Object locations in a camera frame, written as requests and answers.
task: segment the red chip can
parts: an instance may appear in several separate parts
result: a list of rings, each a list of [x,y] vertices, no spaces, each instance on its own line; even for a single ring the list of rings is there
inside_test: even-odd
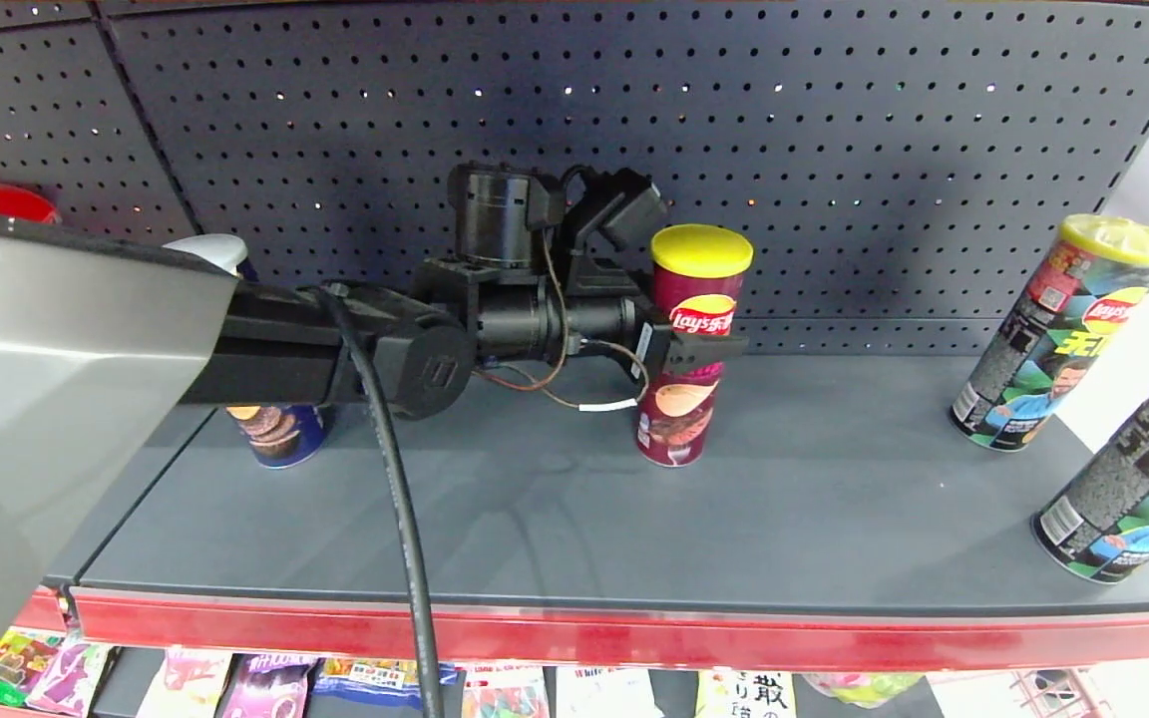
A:
[[[1090,581],[1117,584],[1148,563],[1149,399],[1032,527],[1057,563]]]
[[[710,224],[677,224],[656,233],[654,300],[679,332],[727,335],[753,242]],[[661,466],[693,464],[703,453],[724,363],[653,377],[638,417],[638,446]]]

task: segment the chip can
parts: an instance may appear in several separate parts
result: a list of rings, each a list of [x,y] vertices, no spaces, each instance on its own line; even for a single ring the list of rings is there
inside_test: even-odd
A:
[[[1149,227],[1071,215],[978,360],[951,419],[974,443],[1025,449],[1149,291]]]
[[[203,233],[171,241],[165,248],[187,252],[249,283],[260,281],[246,255],[246,241],[231,233]],[[228,406],[261,466],[286,469],[313,456],[325,438],[322,412],[310,404]]]
[[[753,242],[708,224],[677,224],[656,233],[654,300],[678,332],[727,335],[734,322]],[[703,453],[724,363],[653,377],[638,417],[638,447],[662,466],[692,464]]]
[[[1116,584],[1149,561],[1149,399],[1032,519],[1049,555],[1078,577]]]

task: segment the robotic arm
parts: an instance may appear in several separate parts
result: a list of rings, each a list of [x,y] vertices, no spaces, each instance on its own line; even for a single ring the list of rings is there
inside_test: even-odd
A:
[[[574,177],[585,192],[566,210]],[[638,278],[589,257],[593,237],[624,246],[662,226],[647,178],[461,164],[449,187],[455,254],[425,261],[409,295],[370,284],[337,293],[398,417],[448,408],[479,366],[602,354],[570,335],[635,349],[651,376],[742,353],[742,340],[674,333]],[[173,404],[365,400],[338,324],[302,292],[0,216],[0,636],[76,518]]]

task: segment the lay's chip can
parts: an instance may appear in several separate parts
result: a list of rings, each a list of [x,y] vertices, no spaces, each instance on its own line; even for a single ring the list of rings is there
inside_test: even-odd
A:
[[[977,445],[1025,449],[1148,291],[1148,226],[1097,215],[1063,219],[951,404],[953,422]]]
[[[738,232],[679,224],[656,233],[654,300],[678,332],[727,335],[734,323],[753,242]],[[651,378],[638,417],[638,447],[662,466],[685,466],[703,453],[725,365]]]
[[[1117,584],[1149,561],[1149,399],[1032,518],[1040,546],[1080,578]]]

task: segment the barcode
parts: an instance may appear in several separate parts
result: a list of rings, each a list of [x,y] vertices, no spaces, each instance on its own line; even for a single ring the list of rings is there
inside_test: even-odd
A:
[[[965,388],[961,391],[961,396],[957,396],[955,403],[951,404],[951,412],[956,415],[957,419],[965,422],[970,418],[972,408],[978,404],[978,392],[970,383],[966,383]]]
[[[1084,522],[1085,519],[1080,517],[1080,514],[1071,505],[1071,500],[1065,495],[1054,501],[1054,505],[1049,505],[1049,509],[1040,515],[1040,527],[1044,528],[1044,534],[1052,542],[1063,542]]]
[[[1054,289],[1052,286],[1044,287],[1044,291],[1040,293],[1040,303],[1048,306],[1049,309],[1054,309],[1055,312],[1062,310],[1062,304],[1066,301],[1066,294],[1063,292]]]

